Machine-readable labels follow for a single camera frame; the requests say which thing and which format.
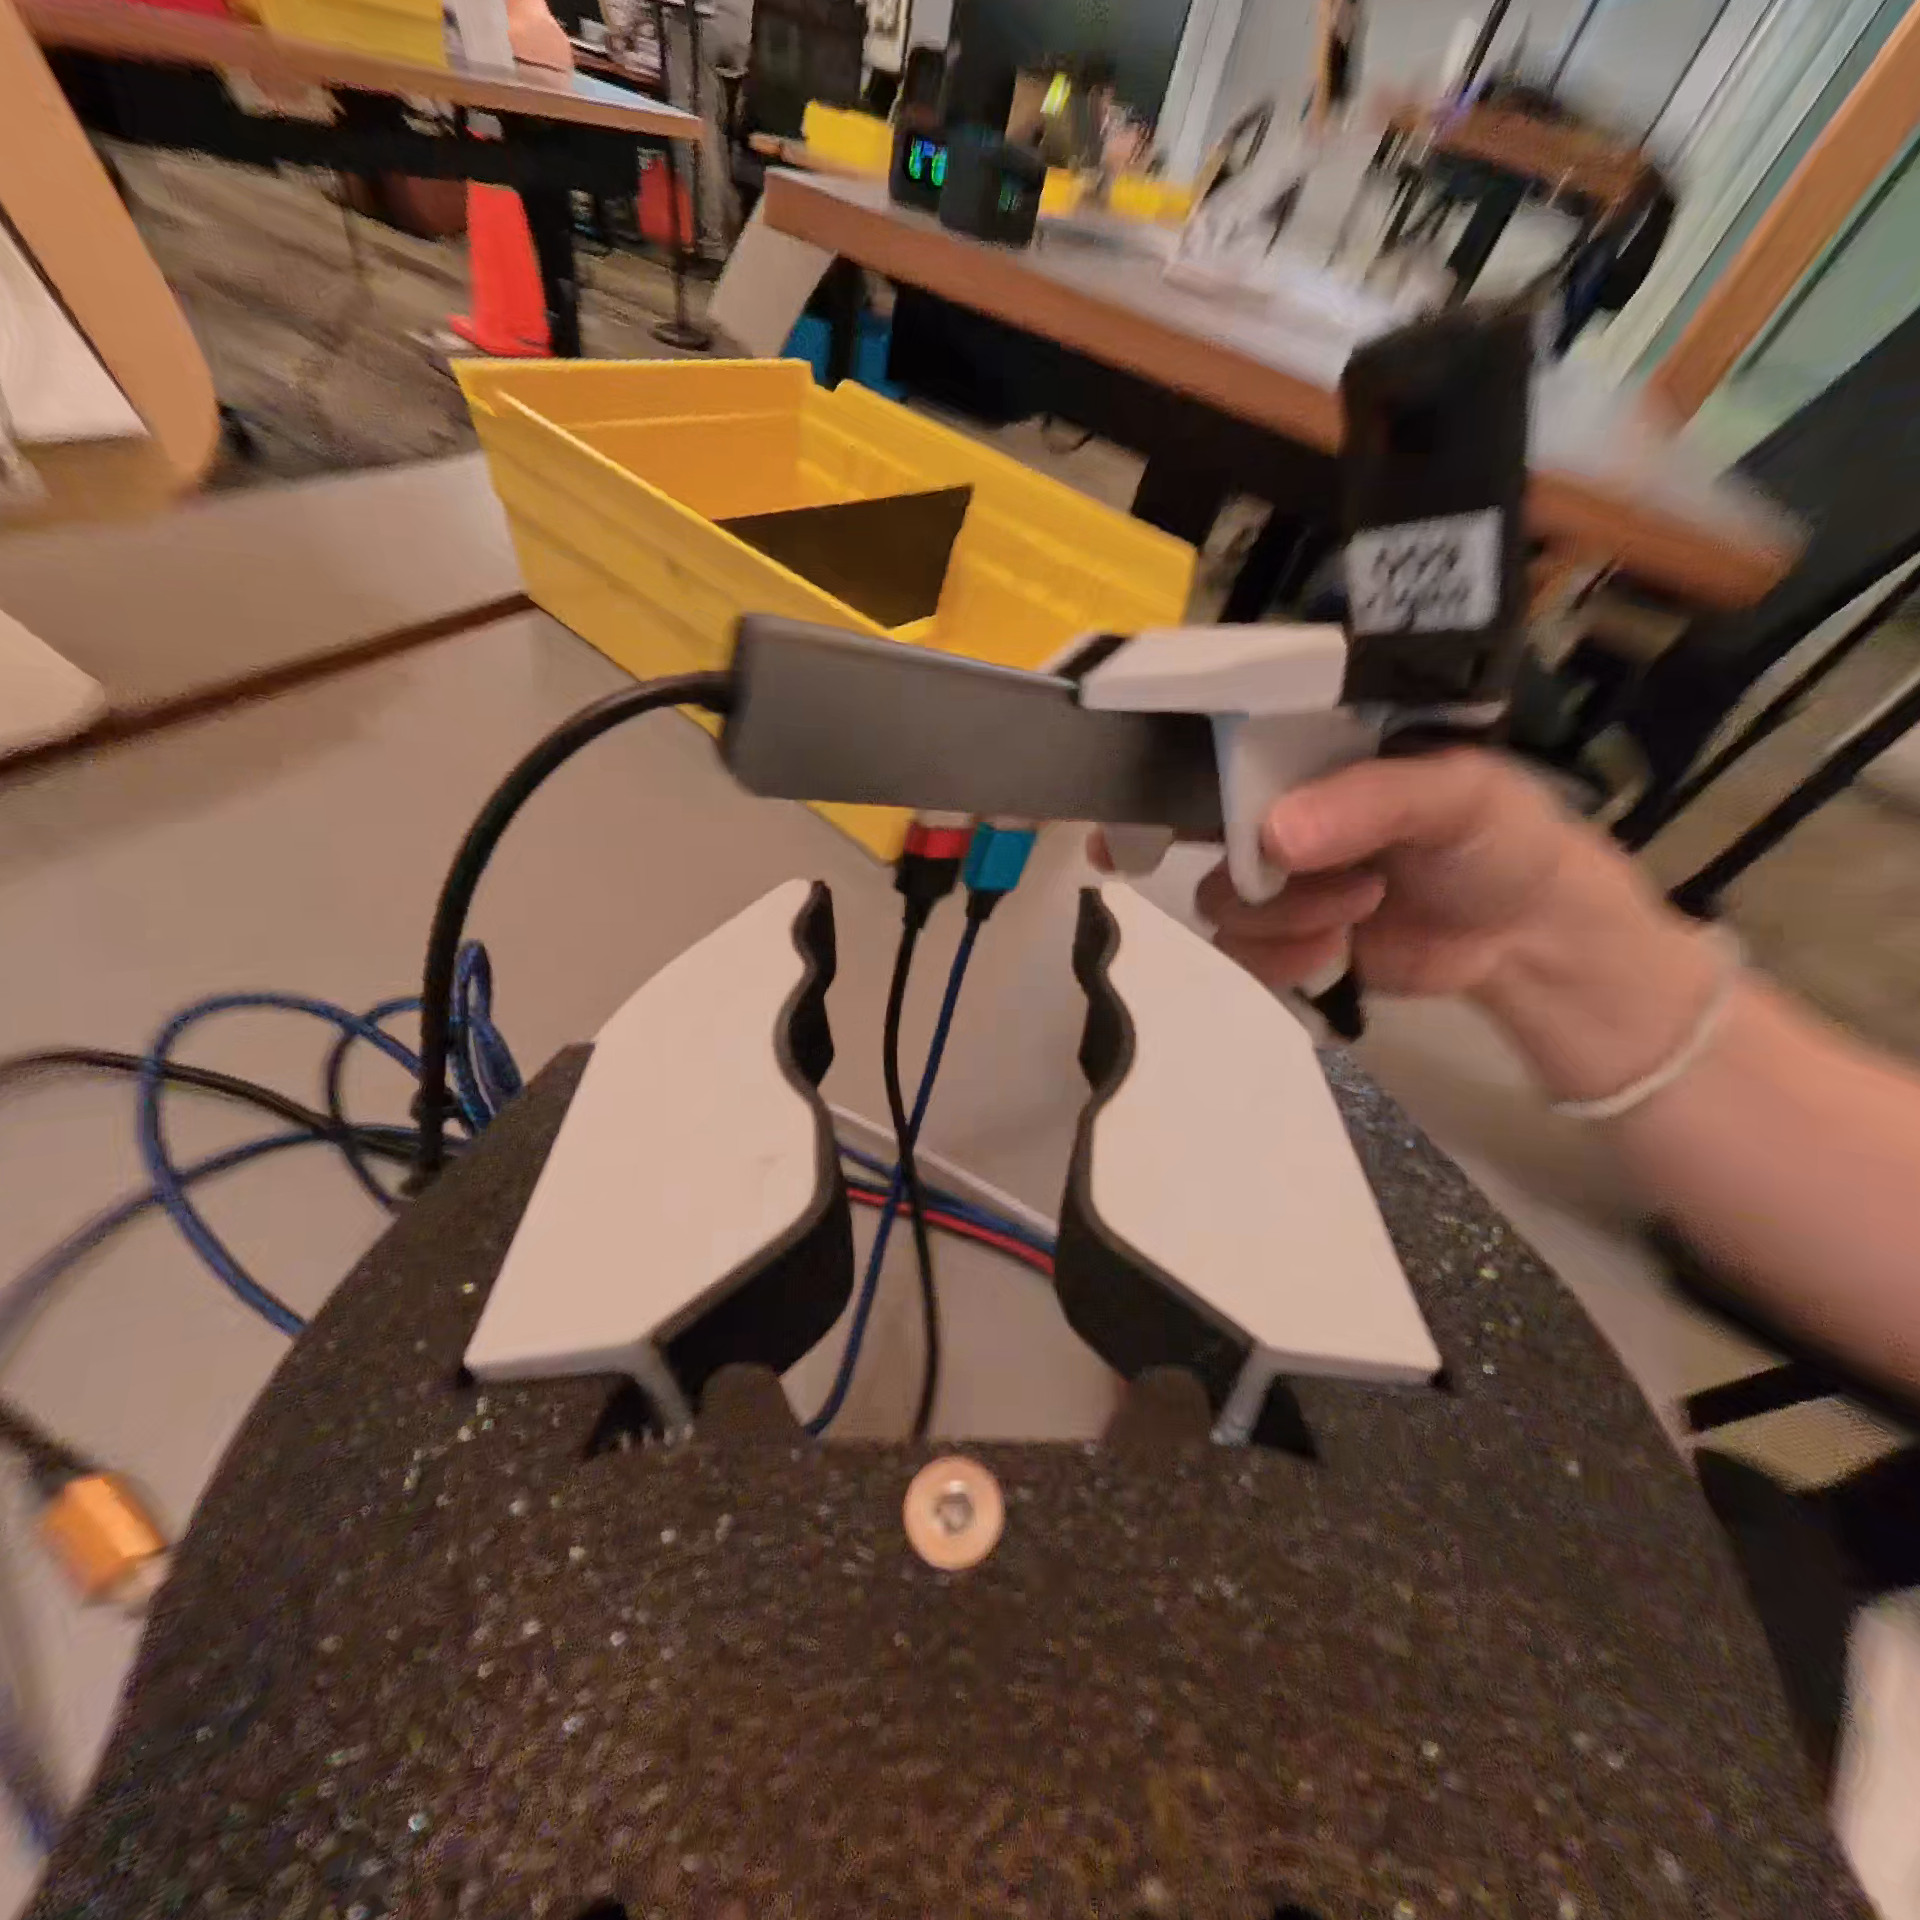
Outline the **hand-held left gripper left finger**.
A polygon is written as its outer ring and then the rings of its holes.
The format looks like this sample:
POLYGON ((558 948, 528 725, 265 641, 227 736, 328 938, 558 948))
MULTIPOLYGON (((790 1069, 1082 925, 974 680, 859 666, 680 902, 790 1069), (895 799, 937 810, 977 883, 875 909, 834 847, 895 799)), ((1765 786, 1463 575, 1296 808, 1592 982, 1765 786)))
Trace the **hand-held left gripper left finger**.
POLYGON ((620 1379, 688 1429, 735 1367, 782 1376, 852 1304, 829 886, 786 880, 603 1026, 465 1351, 470 1380, 620 1379))

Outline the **large black USB hub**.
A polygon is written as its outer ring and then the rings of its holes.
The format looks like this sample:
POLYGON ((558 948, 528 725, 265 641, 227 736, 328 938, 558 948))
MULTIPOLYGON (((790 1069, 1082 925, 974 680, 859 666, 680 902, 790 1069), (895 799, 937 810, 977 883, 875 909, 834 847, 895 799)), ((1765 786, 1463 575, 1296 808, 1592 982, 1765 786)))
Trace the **large black USB hub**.
POLYGON ((746 613, 900 635, 940 613, 974 495, 972 484, 873 495, 731 515, 717 528, 766 575, 746 588, 746 613))

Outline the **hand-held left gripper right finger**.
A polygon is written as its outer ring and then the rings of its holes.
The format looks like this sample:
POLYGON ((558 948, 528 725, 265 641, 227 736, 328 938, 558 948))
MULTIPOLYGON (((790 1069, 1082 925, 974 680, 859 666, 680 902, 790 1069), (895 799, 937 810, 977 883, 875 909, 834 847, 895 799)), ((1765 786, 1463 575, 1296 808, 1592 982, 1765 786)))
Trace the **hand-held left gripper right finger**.
POLYGON ((1123 880, 1081 893, 1071 971, 1055 1291, 1082 1344, 1124 1382, 1194 1380, 1216 1444, 1308 1444, 1296 1380, 1442 1390, 1306 1026, 1123 880))

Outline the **yellow plastic bin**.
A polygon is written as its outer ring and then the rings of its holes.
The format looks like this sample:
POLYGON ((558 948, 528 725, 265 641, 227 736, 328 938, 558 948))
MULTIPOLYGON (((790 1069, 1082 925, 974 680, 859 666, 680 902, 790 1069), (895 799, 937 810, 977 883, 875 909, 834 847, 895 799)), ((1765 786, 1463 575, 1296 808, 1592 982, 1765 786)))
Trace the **yellow plastic bin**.
MULTIPOLYGON (((1189 613, 1189 542, 804 362, 472 359, 459 382, 532 602, 637 680, 731 692, 766 575, 720 518, 956 484, 974 497, 940 611, 866 636, 1051 675, 1082 636, 1189 613)), ((815 808, 883 858, 903 848, 903 808, 815 808)))

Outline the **black office chair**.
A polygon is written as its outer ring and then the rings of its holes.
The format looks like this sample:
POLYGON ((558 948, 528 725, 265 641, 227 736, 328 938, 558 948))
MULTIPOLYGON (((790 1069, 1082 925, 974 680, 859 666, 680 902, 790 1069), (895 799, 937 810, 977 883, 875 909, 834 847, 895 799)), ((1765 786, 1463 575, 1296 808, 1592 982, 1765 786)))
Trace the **black office chair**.
POLYGON ((1796 1516, 1838 1550, 1863 1596, 1915 1591, 1919 1583, 1919 1399, 1876 1363, 1856 1363, 1825 1337, 1796 1333, 1777 1309, 1754 1298, 1707 1263, 1666 1222, 1646 1237, 1668 1282, 1730 1331, 1774 1355, 1774 1364, 1732 1382, 1688 1394, 1683 1414, 1692 1435, 1735 1429, 1769 1414, 1837 1401, 1903 1433, 1892 1452, 1828 1485, 1787 1490, 1796 1516))

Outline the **person's right hand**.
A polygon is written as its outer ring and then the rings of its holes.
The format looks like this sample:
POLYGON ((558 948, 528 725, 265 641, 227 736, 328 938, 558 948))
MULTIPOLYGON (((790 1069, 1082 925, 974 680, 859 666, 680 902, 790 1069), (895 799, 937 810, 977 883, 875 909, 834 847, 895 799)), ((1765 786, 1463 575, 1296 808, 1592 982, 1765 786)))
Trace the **person's right hand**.
POLYGON ((1580 1120, 1554 1089, 1569 1058, 1551 1036, 1580 987, 1683 937, 1738 962, 1602 833, 1485 751, 1369 760, 1315 780, 1272 807, 1263 847, 1292 871, 1278 901, 1237 901, 1227 868, 1199 889, 1220 953, 1277 990, 1349 959, 1380 996, 1466 1000, 1580 1120))

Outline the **small yellow bin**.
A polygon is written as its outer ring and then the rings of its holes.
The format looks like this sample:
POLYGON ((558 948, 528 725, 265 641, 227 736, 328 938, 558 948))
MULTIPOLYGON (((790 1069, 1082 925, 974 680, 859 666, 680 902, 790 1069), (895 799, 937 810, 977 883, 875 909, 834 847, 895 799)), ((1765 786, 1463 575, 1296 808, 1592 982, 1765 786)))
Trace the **small yellow bin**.
POLYGON ((283 39, 408 67, 447 69, 442 2, 228 2, 283 39))

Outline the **orange traffic cone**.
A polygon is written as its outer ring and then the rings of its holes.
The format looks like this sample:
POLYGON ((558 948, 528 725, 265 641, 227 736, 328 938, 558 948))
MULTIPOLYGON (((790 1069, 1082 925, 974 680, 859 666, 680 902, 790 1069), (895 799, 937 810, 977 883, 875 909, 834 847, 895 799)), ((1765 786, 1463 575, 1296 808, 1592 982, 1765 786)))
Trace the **orange traffic cone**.
POLYGON ((534 235, 511 186, 467 183, 469 313, 452 337, 475 355, 544 360, 554 355, 534 235))

